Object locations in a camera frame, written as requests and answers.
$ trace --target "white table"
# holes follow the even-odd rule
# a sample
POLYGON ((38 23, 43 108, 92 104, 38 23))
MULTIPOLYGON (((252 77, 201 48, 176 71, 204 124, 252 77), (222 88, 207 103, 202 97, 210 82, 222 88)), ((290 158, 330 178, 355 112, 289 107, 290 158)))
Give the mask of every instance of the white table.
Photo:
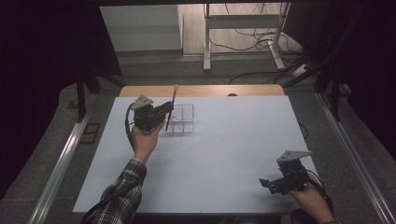
MULTIPOLYGON (((154 105, 170 100, 150 98, 154 105)), ((134 99, 116 99, 74 212, 98 203, 132 158, 123 120, 134 99)), ((194 133, 160 134, 139 214, 285 214, 298 207, 259 182, 282 177, 276 158, 286 150, 307 151, 287 96, 178 97, 176 104, 194 105, 194 133)), ((310 157, 302 163, 316 171, 310 157)))

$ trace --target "checkered sleeve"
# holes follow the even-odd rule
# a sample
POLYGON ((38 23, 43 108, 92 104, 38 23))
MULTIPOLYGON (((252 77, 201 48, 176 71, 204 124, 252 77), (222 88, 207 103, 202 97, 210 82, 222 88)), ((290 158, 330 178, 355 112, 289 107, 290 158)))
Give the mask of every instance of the checkered sleeve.
POLYGON ((136 183, 136 181, 140 184, 114 198, 106 206, 99 208, 93 223, 121 224, 130 222, 142 200, 142 185, 146 173, 146 165, 142 161, 131 159, 117 180, 104 191, 102 200, 128 185, 136 183))

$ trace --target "dark background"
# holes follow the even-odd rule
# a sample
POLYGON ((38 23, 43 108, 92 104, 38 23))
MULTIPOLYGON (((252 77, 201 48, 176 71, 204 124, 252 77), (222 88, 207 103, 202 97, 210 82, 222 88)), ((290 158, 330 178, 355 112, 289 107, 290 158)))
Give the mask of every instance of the dark background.
MULTIPOLYGON (((320 62, 353 4, 333 1, 310 58, 320 62)), ((374 1, 337 61, 356 114, 396 158, 394 3, 374 1)), ((16 0, 0 6, 0 196, 30 158, 58 105, 59 92, 85 77, 120 76, 100 10, 73 3, 16 0)))

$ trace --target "black cable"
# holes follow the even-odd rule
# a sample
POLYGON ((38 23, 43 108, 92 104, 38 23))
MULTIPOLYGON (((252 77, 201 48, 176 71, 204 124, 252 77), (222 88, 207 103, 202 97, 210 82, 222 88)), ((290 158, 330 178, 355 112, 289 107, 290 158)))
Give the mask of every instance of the black cable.
POLYGON ((230 11, 228 10, 227 3, 224 3, 225 9, 227 10, 228 15, 230 15, 230 11))
POLYGON ((274 79, 273 83, 276 84, 277 81, 278 81, 281 77, 287 75, 289 72, 293 71, 293 69, 295 69, 297 66, 303 64, 303 62, 304 62, 305 60, 306 60, 306 56, 302 56, 302 57, 300 57, 299 59, 297 59, 294 63, 290 64, 289 67, 288 67, 287 69, 285 69, 281 74, 279 74, 279 76, 277 76, 277 77, 274 79))
POLYGON ((312 171, 310 171, 310 170, 307 170, 307 169, 305 169, 307 172, 309 172, 311 175, 314 175, 315 176, 315 178, 318 180, 318 182, 319 182, 319 184, 324 188, 324 185, 323 185, 323 183, 321 182, 321 180, 320 180, 320 178, 319 178, 319 176, 317 175, 317 174, 315 174, 314 172, 312 172, 312 171))
POLYGON ((259 7, 259 3, 256 3, 256 6, 254 7, 254 9, 250 12, 250 14, 252 14, 255 10, 256 10, 256 8, 258 8, 259 7))
MULTIPOLYGON (((245 76, 254 75, 254 74, 264 74, 264 75, 265 75, 265 74, 268 74, 268 73, 279 73, 279 72, 248 72, 248 73, 240 74, 240 75, 238 75, 238 76, 236 76, 236 77, 232 77, 232 78, 230 79, 230 81, 228 82, 228 84, 231 85, 231 83, 233 82, 233 80, 235 80, 235 79, 237 79, 237 78, 239 78, 239 77, 245 77, 245 76)), ((269 82, 269 81, 271 81, 272 79, 274 79, 274 78, 271 77, 270 79, 264 81, 264 83, 265 83, 265 82, 269 82)))
POLYGON ((234 49, 234 48, 231 48, 231 47, 228 47, 228 46, 225 46, 225 45, 213 43, 213 41, 210 39, 210 37, 209 37, 209 41, 210 41, 210 43, 213 44, 214 46, 223 47, 223 48, 226 48, 226 49, 232 49, 232 50, 236 50, 236 51, 246 51, 246 50, 253 49, 253 48, 255 48, 255 47, 259 44, 259 42, 261 42, 261 41, 259 41, 259 42, 257 42, 256 44, 254 44, 253 46, 251 46, 251 47, 249 47, 249 48, 247 48, 247 49, 234 49))
POLYGON ((129 112, 131 111, 131 108, 132 108, 133 105, 134 105, 134 103, 131 103, 128 106, 128 109, 126 110, 124 124, 125 124, 126 136, 128 138, 129 143, 131 144, 132 149, 134 150, 134 139, 131 136, 131 129, 129 128, 129 126, 134 123, 134 122, 132 122, 132 123, 129 122, 129 112))
POLYGON ((289 61, 288 59, 286 59, 284 54, 280 53, 279 55, 280 55, 280 57, 282 58, 283 61, 285 61, 287 63, 293 63, 293 62, 289 61))
MULTIPOLYGON (((265 3, 263 3, 262 4, 262 9, 260 10, 260 14, 262 14, 262 12, 265 10, 265 12, 266 12, 266 14, 268 14, 268 11, 267 11, 267 9, 266 9, 266 6, 267 5, 265 5, 265 3)), ((262 45, 262 40, 261 40, 261 38, 262 38, 262 35, 265 35, 265 34, 256 34, 256 32, 257 32, 257 28, 256 29, 254 29, 254 32, 253 32, 253 34, 245 34, 245 33, 241 33, 241 32, 238 32, 236 29, 234 29, 235 31, 236 31, 236 33, 237 34, 240 34, 240 35, 252 35, 255 39, 257 39, 258 41, 260 41, 259 43, 258 43, 258 45, 256 45, 256 49, 259 49, 258 48, 258 46, 259 45, 261 45, 261 46, 263 46, 263 48, 262 49, 265 49, 265 48, 268 48, 270 45, 268 44, 268 42, 266 42, 266 40, 271 40, 271 39, 265 39, 265 42, 266 42, 266 45, 264 46, 264 45, 262 45)))
POLYGON ((86 223, 91 223, 94 217, 92 216, 93 213, 100 207, 106 205, 108 202, 111 200, 115 199, 116 197, 120 196, 122 193, 128 191, 129 189, 135 188, 137 185, 139 185, 142 181, 137 181, 131 185, 126 186, 124 189, 120 189, 119 191, 115 192, 114 194, 108 196, 107 198, 104 198, 101 202, 97 203, 96 205, 93 206, 82 218, 80 224, 86 224, 86 223))
POLYGON ((304 140, 306 140, 308 138, 308 130, 305 128, 305 126, 301 122, 298 122, 298 125, 300 125, 300 127, 304 130, 305 134, 303 134, 303 138, 304 138, 304 140))
MULTIPOLYGON (((271 45, 268 44, 268 41, 273 41, 273 39, 272 39, 272 38, 265 38, 265 39, 262 39, 262 37, 263 37, 263 36, 268 36, 268 37, 270 37, 269 35, 273 35, 275 32, 270 32, 270 33, 266 33, 266 34, 265 34, 265 33, 262 33, 262 34, 255 34, 256 30, 257 30, 257 29, 254 30, 254 33, 253 33, 253 34, 245 34, 245 33, 238 32, 238 31, 235 29, 235 31, 236 31, 237 34, 240 34, 240 35, 251 35, 251 36, 253 36, 256 40, 258 40, 257 43, 256 43, 255 46, 254 46, 254 47, 256 47, 256 49, 259 49, 258 46, 263 46, 263 48, 261 48, 261 49, 265 49, 265 48, 270 47, 271 45)), ((290 47, 289 47, 289 41, 290 41, 290 39, 289 39, 286 35, 282 35, 282 34, 281 34, 280 36, 286 38, 286 48, 287 48, 288 51, 289 51, 289 52, 287 52, 287 51, 283 50, 280 46, 278 46, 278 49, 279 49, 279 51, 280 51, 280 53, 281 53, 281 56, 283 56, 282 54, 294 54, 294 55, 302 55, 302 54, 304 54, 304 52, 297 52, 297 51, 291 50, 290 47)), ((219 44, 218 44, 218 46, 224 47, 224 48, 228 48, 228 49, 233 49, 233 48, 231 48, 231 47, 224 46, 224 45, 219 45, 219 44)), ((243 51, 243 50, 248 50, 248 49, 234 49, 234 50, 243 51)), ((285 59, 284 57, 282 57, 282 59, 285 60, 285 61, 288 62, 288 63, 291 63, 290 61, 288 61, 288 60, 285 59)))
POLYGON ((277 76, 271 77, 270 79, 267 79, 267 80, 265 80, 264 82, 261 82, 260 84, 268 83, 268 82, 274 80, 277 76))
POLYGON ((322 198, 324 199, 324 201, 326 202, 326 204, 329 206, 330 211, 332 212, 332 215, 334 216, 334 209, 332 207, 332 199, 330 198, 330 196, 327 194, 326 189, 324 188, 324 186, 318 184, 315 180, 311 179, 310 177, 306 177, 305 175, 302 175, 296 171, 293 170, 286 170, 287 172, 291 172, 294 175, 299 176, 300 178, 304 179, 306 182, 310 183, 311 185, 313 185, 315 188, 317 188, 317 190, 319 191, 320 195, 322 196, 322 198))

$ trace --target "small brush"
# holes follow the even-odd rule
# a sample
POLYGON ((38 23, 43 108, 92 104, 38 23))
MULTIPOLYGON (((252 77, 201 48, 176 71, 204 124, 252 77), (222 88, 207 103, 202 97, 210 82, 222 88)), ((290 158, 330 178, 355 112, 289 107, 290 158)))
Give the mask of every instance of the small brush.
MULTIPOLYGON (((173 105, 174 102, 175 102, 176 92, 177 92, 177 91, 178 91, 178 85, 176 84, 176 85, 174 86, 174 95, 173 95, 173 97, 172 97, 172 105, 173 105)), ((166 131, 166 132, 168 131, 169 120, 171 119, 171 115, 172 115, 172 111, 169 112, 168 121, 166 121, 166 128, 165 128, 165 131, 166 131)))

